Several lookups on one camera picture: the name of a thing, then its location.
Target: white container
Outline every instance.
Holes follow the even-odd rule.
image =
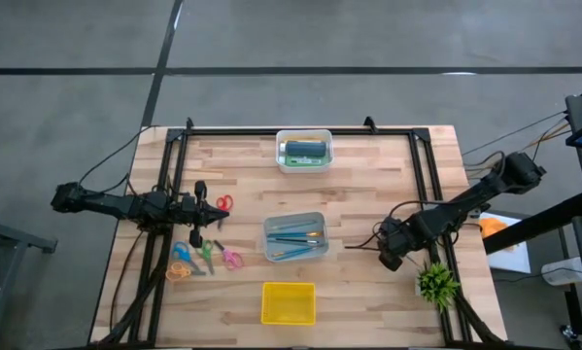
[[[296,140],[315,140],[323,141],[327,143],[327,152],[325,156],[328,161],[320,166],[287,166],[286,154],[280,151],[280,144],[287,141]],[[299,174],[299,173],[322,173],[329,169],[329,166],[333,163],[333,142],[331,137],[331,132],[327,129],[314,129],[314,130],[281,130],[278,131],[275,137],[275,159],[280,166],[280,170],[287,174]]]
[[[582,282],[582,261],[580,257],[560,262],[546,263],[541,267],[545,282],[552,286]]]

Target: pink scissors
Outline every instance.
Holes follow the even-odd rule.
[[[238,253],[234,253],[231,250],[225,249],[223,245],[217,240],[214,241],[215,245],[222,250],[223,262],[227,269],[235,269],[243,267],[243,258]]]

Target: red scissors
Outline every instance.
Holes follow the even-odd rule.
[[[215,202],[215,204],[217,204],[218,208],[220,208],[224,211],[230,211],[230,209],[232,209],[232,206],[234,205],[234,199],[232,199],[232,196],[230,194],[226,194],[226,195],[223,195],[223,196],[217,198],[217,201]],[[222,230],[222,222],[223,222],[223,219],[221,219],[217,222],[217,229],[218,230]]]

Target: plastic bin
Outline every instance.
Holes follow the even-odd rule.
[[[286,141],[297,140],[315,140],[327,143],[327,152],[325,154],[326,163],[320,166],[287,166],[286,154],[280,152],[280,144]],[[333,143],[331,132],[327,129],[316,130],[281,130],[275,137],[275,159],[280,166],[280,170],[287,174],[297,173],[321,173],[326,172],[333,163]]]
[[[306,223],[309,225],[294,227],[297,224]],[[310,259],[310,258],[317,258],[324,255],[327,250],[329,249],[329,241],[327,239],[327,231],[325,225],[325,217],[323,214],[319,212],[310,212],[310,213],[303,213],[303,214],[294,214],[294,215],[286,215],[280,217],[273,217],[267,218],[263,223],[264,234],[262,236],[263,239],[263,247],[264,247],[264,255],[270,261],[274,263],[282,263],[282,262],[291,262],[300,259]],[[303,253],[298,256],[286,258],[283,260],[275,260],[273,258],[273,254],[276,252],[284,252],[289,251],[292,249],[299,249],[302,246],[297,246],[285,242],[269,242],[267,241],[267,235],[269,233],[288,233],[288,232],[314,232],[314,231],[322,231],[323,236],[319,238],[314,238],[316,240],[321,240],[323,243],[322,246]]]
[[[264,325],[314,326],[316,306],[314,283],[265,282],[260,321]]]

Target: wooden table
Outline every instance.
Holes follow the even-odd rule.
[[[138,193],[149,191],[156,182],[166,129],[150,129],[139,139],[131,172]],[[457,136],[452,126],[429,129],[442,191],[447,199],[452,198],[468,187]],[[399,271],[391,272],[377,260],[377,252],[344,249],[345,245],[365,240],[373,225],[397,203],[418,198],[408,140],[379,135],[336,136],[334,153],[335,162],[327,173],[285,175],[275,162],[275,137],[190,136],[181,191],[192,192],[194,182],[201,179],[208,186],[209,202],[215,203],[218,196],[227,193],[234,197],[234,207],[223,223],[223,230],[211,225],[202,229],[202,235],[240,252],[246,267],[228,271],[216,250],[215,275],[174,284],[167,282],[157,346],[444,344],[435,308],[415,294],[414,264],[405,261]],[[395,215],[406,218],[417,210],[419,207],[414,205],[404,206]],[[271,216],[309,211],[325,215],[327,254],[309,261],[269,262],[262,253],[262,222]],[[188,232],[189,227],[176,226],[174,240],[188,240]],[[126,254],[138,233],[130,222],[120,222],[118,226],[91,341],[109,331],[111,299]],[[136,248],[122,282],[117,318],[135,296],[143,241]],[[455,251],[465,296],[490,329],[505,338],[478,229],[464,226]],[[418,263],[428,260],[425,252],[413,253],[411,257]],[[196,262],[206,269],[204,261],[196,258]],[[316,326],[262,325],[260,295],[265,281],[316,283]],[[151,299],[144,311],[143,334],[148,328]],[[456,313],[452,310],[450,314],[456,339],[460,338]]]

